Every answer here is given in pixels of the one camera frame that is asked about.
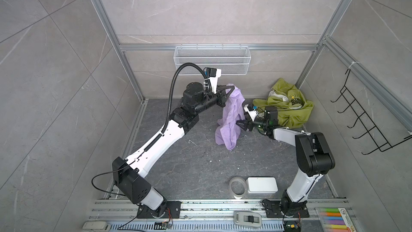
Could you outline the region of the purple cloth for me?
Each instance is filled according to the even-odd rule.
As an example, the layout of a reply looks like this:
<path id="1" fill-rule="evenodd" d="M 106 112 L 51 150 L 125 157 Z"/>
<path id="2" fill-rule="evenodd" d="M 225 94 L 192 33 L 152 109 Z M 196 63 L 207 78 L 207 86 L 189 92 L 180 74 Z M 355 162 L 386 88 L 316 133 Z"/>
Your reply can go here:
<path id="1" fill-rule="evenodd" d="M 215 131 L 215 141 L 218 145 L 224 145 L 227 150 L 233 150 L 237 145 L 237 140 L 241 133 L 241 128 L 236 124 L 239 120 L 244 120 L 243 97 L 241 90 L 234 84 L 234 91 L 230 94 L 223 108 L 223 116 L 218 120 L 218 127 Z"/>

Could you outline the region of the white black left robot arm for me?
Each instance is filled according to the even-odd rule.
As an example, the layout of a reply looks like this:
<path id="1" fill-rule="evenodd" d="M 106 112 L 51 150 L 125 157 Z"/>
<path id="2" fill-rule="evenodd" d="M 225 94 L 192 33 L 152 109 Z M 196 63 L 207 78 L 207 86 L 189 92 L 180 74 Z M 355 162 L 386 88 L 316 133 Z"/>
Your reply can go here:
<path id="1" fill-rule="evenodd" d="M 142 204 L 161 216 L 167 200 L 145 180 L 150 169 L 166 151 L 199 121 L 199 114 L 218 105 L 224 107 L 233 85 L 217 86 L 206 92 L 198 82 L 188 84 L 180 105 L 167 116 L 164 125 L 148 142 L 127 158 L 116 158 L 112 163 L 114 184 L 133 203 Z"/>

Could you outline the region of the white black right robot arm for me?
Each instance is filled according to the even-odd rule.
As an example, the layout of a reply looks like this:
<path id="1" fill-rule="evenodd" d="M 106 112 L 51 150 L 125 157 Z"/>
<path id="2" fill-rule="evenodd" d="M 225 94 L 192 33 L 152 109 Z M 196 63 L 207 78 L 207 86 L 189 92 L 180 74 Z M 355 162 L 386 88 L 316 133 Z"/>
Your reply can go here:
<path id="1" fill-rule="evenodd" d="M 245 105 L 245 119 L 236 121 L 236 124 L 245 131 L 256 128 L 264 136 L 295 147 L 298 171 L 292 184 L 283 192 L 279 209 L 288 218 L 303 215 L 308 196 L 316 183 L 335 168 L 333 154 L 322 133 L 282 127 L 276 107 L 259 113 L 260 110 L 254 105 Z"/>

